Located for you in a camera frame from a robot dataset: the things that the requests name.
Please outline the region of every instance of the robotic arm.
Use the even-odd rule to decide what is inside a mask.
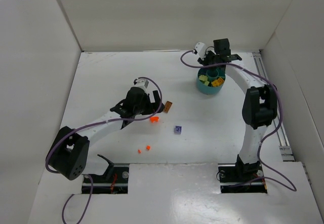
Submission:
[[[146,91],[147,86],[148,80],[135,80],[134,86],[130,88],[126,98],[120,101],[116,106],[112,107],[108,113],[93,121],[91,124],[103,121],[108,122],[108,120],[116,118],[134,119],[136,115],[149,115],[154,113],[160,105],[160,96],[158,91],[153,91],[155,102],[151,102],[149,94]],[[163,109],[164,105],[162,104],[158,113],[162,112]],[[131,120],[116,120],[109,122],[109,124],[100,124],[83,130],[80,133],[72,134],[69,138],[63,141],[63,143],[50,156],[49,165],[64,175],[67,179],[76,179],[83,173],[86,167],[89,147],[107,134],[123,129],[131,122]],[[50,151],[60,139],[72,131],[73,129],[67,126],[61,128]],[[112,162],[101,155],[99,156],[108,162],[108,168],[113,167]]]
[[[204,66],[217,63],[233,63],[244,67],[237,54],[232,55],[228,39],[214,40],[214,52],[207,51],[207,46],[197,43],[195,52],[199,55],[198,62]],[[267,127],[277,116],[277,98],[273,88],[261,80],[247,74],[234,66],[221,65],[224,70],[245,93],[242,116],[246,124],[242,149],[237,155],[235,166],[220,166],[221,182],[246,182],[254,178],[261,169],[257,157],[260,141]]]

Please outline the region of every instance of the orange piece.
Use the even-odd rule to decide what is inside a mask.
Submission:
[[[159,120],[159,117],[151,117],[150,118],[151,123],[158,122],[158,120]]]
[[[165,104],[165,107],[164,107],[163,111],[164,111],[165,113],[168,113],[168,111],[170,110],[170,107],[171,107],[171,106],[172,106],[172,102],[167,101],[166,104]]]

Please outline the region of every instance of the teal bowl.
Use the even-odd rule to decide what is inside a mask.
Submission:
[[[208,86],[199,80],[199,76],[201,75],[207,76],[209,81]],[[224,80],[224,83],[216,87],[211,86],[211,82],[217,80],[219,77],[221,77]],[[222,89],[223,85],[225,84],[225,78],[226,78],[225,73],[218,68],[217,69],[201,68],[197,74],[197,79],[196,79],[197,88],[200,92],[206,95],[215,95]]]

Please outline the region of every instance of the orange block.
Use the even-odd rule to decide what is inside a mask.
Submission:
[[[150,118],[151,123],[154,123],[154,122],[157,123],[158,120],[159,120],[159,117],[151,117],[151,118]]]

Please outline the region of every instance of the purple cable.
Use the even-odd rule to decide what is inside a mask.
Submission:
[[[90,179],[90,182],[91,182],[90,193],[89,193],[89,197],[88,197],[87,204],[86,204],[86,206],[85,206],[85,210],[83,211],[80,220],[79,220],[76,224],[79,224],[79,223],[82,221],[82,219],[83,219],[83,217],[84,217],[84,215],[85,215],[85,213],[86,213],[86,211],[87,211],[87,208],[88,208],[88,206],[89,206],[90,199],[91,199],[91,196],[92,196],[92,191],[93,191],[93,180],[92,180],[92,177],[90,176],[90,174],[86,174],[85,176],[87,176],[87,177]],[[72,194],[72,195],[67,199],[67,201],[65,202],[65,204],[64,204],[64,206],[63,206],[63,209],[62,209],[62,221],[63,221],[64,224],[67,224],[66,221],[65,221],[65,219],[64,219],[64,211],[65,211],[65,207],[66,207],[66,205],[67,205],[67,202],[69,202],[69,200],[70,200],[73,196],[74,196],[74,194]]]
[[[294,184],[293,184],[293,183],[292,183],[292,182],[291,182],[291,181],[290,181],[290,180],[289,180],[285,175],[283,175],[283,174],[282,174],[281,172],[279,172],[278,170],[275,170],[274,168],[272,168],[272,167],[268,166],[267,164],[265,164],[265,163],[261,160],[261,158],[260,158],[260,152],[261,152],[261,146],[262,146],[262,143],[265,141],[266,138],[268,138],[268,137],[271,136],[272,134],[276,133],[276,132],[280,129],[281,125],[282,125],[282,103],[281,103],[281,99],[280,99],[279,93],[278,93],[278,91],[277,91],[277,88],[276,88],[276,87],[274,86],[274,84],[273,84],[270,80],[268,80],[267,78],[264,78],[264,77],[262,77],[262,76],[260,76],[260,75],[258,75],[258,74],[256,74],[256,73],[253,73],[253,72],[251,72],[251,71],[249,71],[249,70],[247,70],[247,69],[245,69],[245,68],[243,68],[243,67],[241,67],[241,66],[239,66],[239,65],[237,65],[237,64],[234,64],[234,63],[217,63],[217,64],[211,64],[211,65],[207,65],[207,66],[194,66],[194,65],[187,64],[185,61],[183,61],[183,57],[184,57],[186,54],[188,54],[188,53],[193,53],[193,52],[194,52],[194,50],[190,50],[190,51],[187,51],[187,52],[185,52],[184,54],[181,55],[180,60],[181,60],[181,62],[182,62],[184,65],[186,65],[186,66],[188,66],[188,67],[190,67],[190,68],[212,68],[212,67],[218,67],[218,66],[222,66],[222,65],[226,65],[226,66],[227,66],[227,65],[230,65],[230,66],[233,66],[233,67],[239,68],[239,69],[243,70],[244,72],[246,72],[246,73],[248,73],[248,74],[250,74],[250,75],[252,75],[252,76],[254,76],[254,77],[257,77],[257,78],[259,78],[259,79],[265,81],[266,83],[268,83],[268,84],[273,88],[273,90],[274,90],[274,92],[275,92],[275,95],[276,95],[276,97],[277,97],[277,100],[278,100],[278,106],[279,106],[279,123],[278,123],[277,127],[276,127],[272,132],[270,132],[269,134],[265,135],[265,136],[261,139],[261,141],[260,141],[260,146],[259,146],[259,148],[258,148],[257,156],[258,156],[258,159],[259,159],[259,161],[260,161],[260,163],[261,163],[262,165],[264,165],[265,167],[269,168],[270,170],[272,170],[272,171],[274,171],[275,173],[277,173],[277,174],[279,174],[280,176],[282,176],[284,179],[286,179],[286,180],[287,180],[287,181],[292,185],[293,188],[291,188],[291,187],[285,185],[284,183],[279,182],[278,180],[276,180],[276,179],[274,179],[274,178],[271,178],[271,177],[257,177],[257,178],[254,178],[254,179],[250,180],[250,181],[247,181],[247,182],[245,182],[245,183],[239,183],[239,184],[232,185],[232,187],[242,186],[242,185],[245,185],[245,184],[247,184],[247,183],[251,183],[251,182],[253,182],[253,181],[257,181],[257,180],[261,180],[261,179],[270,179],[270,180],[272,180],[272,181],[275,181],[275,182],[281,184],[282,186],[285,186],[287,189],[296,192],[297,189],[296,189],[295,185],[294,185]]]
[[[123,119],[123,118],[117,118],[117,119],[110,119],[110,120],[108,120],[108,121],[102,121],[102,122],[97,122],[97,123],[93,123],[93,124],[88,124],[88,125],[84,125],[84,126],[82,126],[82,127],[79,127],[79,128],[77,128],[77,129],[74,129],[73,131],[71,131],[70,133],[68,133],[67,135],[65,135],[62,139],[60,139],[58,142],[57,142],[57,144],[50,150],[50,152],[49,152],[49,154],[48,154],[48,156],[46,157],[46,160],[45,160],[45,167],[46,167],[46,169],[49,171],[49,172],[51,172],[51,173],[59,173],[59,172],[57,172],[57,171],[54,171],[54,170],[52,170],[52,169],[50,169],[49,168],[49,161],[50,161],[50,158],[51,158],[51,156],[53,155],[53,153],[54,153],[54,151],[68,138],[68,137],[70,137],[71,135],[73,135],[74,133],[76,133],[76,132],[78,132],[78,131],[80,131],[80,130],[82,130],[82,129],[86,129],[86,128],[90,128],[90,127],[94,127],[94,126],[97,126],[97,125],[101,125],[101,124],[107,124],[107,123],[110,123],[110,122],[114,122],[114,121],[120,121],[120,120],[125,120],[125,121],[143,121],[143,120],[147,120],[147,119],[149,119],[149,118],[151,118],[151,117],[153,117],[155,114],[157,114],[157,112],[161,109],[161,106],[162,106],[162,91],[161,91],[161,89],[160,89],[160,87],[157,85],[157,83],[154,81],[154,80],[152,80],[152,79],[150,79],[150,78],[148,78],[148,77],[138,77],[139,79],[146,79],[146,80],[149,80],[149,81],[151,81],[155,86],[156,86],[156,88],[157,88],[157,90],[158,90],[158,92],[159,92],[159,94],[160,94],[160,104],[159,104],[159,106],[158,106],[158,108],[157,108],[157,110],[154,112],[154,113],[152,113],[151,115],[149,115],[149,116],[147,116],[147,117],[144,117],[144,118],[141,118],[141,119]],[[88,201],[87,201],[87,204],[86,204],[86,206],[85,206],[85,210],[83,211],[83,214],[82,214],[82,216],[81,216],[81,218],[80,218],[80,220],[77,222],[77,224],[79,224],[81,221],[82,221],[82,219],[83,219],[83,217],[84,217],[84,215],[85,215],[85,213],[86,213],[86,211],[87,211],[87,208],[88,208],[88,205],[89,205],[89,202],[90,202],[90,199],[91,199],[91,195],[92,195],[92,192],[93,192],[93,180],[92,180],[92,178],[91,178],[91,176],[90,175],[86,175],[86,176],[88,176],[88,178],[90,179],[90,182],[91,182],[91,188],[90,188],[90,194],[89,194],[89,198],[88,198]],[[66,222],[65,222],[65,219],[64,219],[64,210],[65,210],[65,207],[66,207],[66,205],[67,205],[67,203],[69,202],[69,200],[73,197],[73,195],[74,194],[72,194],[68,199],[67,199],[67,201],[65,202],[65,204],[64,204],[64,206],[63,206],[63,209],[62,209],[62,220],[63,220],[63,223],[64,224],[66,224]]]

